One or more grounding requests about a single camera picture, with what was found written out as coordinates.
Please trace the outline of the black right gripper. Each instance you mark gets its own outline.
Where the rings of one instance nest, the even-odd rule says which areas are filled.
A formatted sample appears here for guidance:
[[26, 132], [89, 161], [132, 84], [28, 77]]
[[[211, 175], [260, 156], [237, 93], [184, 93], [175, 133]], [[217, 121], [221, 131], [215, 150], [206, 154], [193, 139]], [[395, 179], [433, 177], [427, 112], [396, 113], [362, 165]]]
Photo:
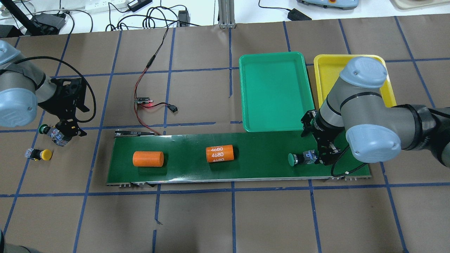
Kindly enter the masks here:
[[315, 164], [333, 165], [334, 159], [342, 156], [343, 152], [336, 147], [334, 140], [343, 132], [343, 126], [328, 123], [318, 110], [308, 110], [302, 117], [302, 137], [312, 134], [317, 142], [317, 160]]

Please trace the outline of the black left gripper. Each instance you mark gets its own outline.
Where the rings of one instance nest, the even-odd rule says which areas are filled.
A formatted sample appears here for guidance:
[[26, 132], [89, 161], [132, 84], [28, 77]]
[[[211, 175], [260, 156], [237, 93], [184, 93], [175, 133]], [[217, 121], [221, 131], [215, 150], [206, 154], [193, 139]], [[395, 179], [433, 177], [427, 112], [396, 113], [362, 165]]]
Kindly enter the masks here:
[[87, 136], [78, 122], [72, 121], [76, 118], [77, 109], [90, 111], [85, 105], [87, 88], [85, 78], [52, 78], [39, 88], [44, 93], [44, 98], [39, 99], [39, 107], [60, 119], [55, 128], [64, 136]]

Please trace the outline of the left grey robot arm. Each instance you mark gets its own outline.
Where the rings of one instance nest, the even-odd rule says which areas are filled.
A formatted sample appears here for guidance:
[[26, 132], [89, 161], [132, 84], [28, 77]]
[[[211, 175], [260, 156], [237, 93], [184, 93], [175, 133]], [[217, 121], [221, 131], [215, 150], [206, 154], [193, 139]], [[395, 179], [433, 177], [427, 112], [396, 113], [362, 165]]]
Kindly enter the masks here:
[[76, 112], [88, 112], [85, 105], [86, 91], [93, 90], [79, 72], [77, 78], [51, 78], [38, 68], [33, 60], [48, 59], [66, 65], [66, 62], [48, 56], [26, 58], [18, 49], [1, 41], [0, 117], [1, 126], [16, 128], [31, 123], [40, 107], [58, 117], [55, 126], [44, 125], [40, 134], [53, 138], [54, 142], [69, 141], [74, 136], [86, 136], [79, 127]]

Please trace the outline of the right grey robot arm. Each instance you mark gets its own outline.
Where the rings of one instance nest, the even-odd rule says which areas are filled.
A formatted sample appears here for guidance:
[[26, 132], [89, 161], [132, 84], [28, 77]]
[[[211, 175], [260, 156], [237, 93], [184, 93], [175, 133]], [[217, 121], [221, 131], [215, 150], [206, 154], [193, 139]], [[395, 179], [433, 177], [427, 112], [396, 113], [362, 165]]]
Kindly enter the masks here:
[[348, 149], [363, 163], [392, 160], [401, 150], [429, 150], [449, 167], [449, 108], [403, 104], [387, 107], [380, 89], [387, 69], [376, 59], [358, 56], [339, 73], [318, 110], [302, 117], [302, 137], [312, 134], [319, 161], [338, 160], [334, 140], [345, 133]]

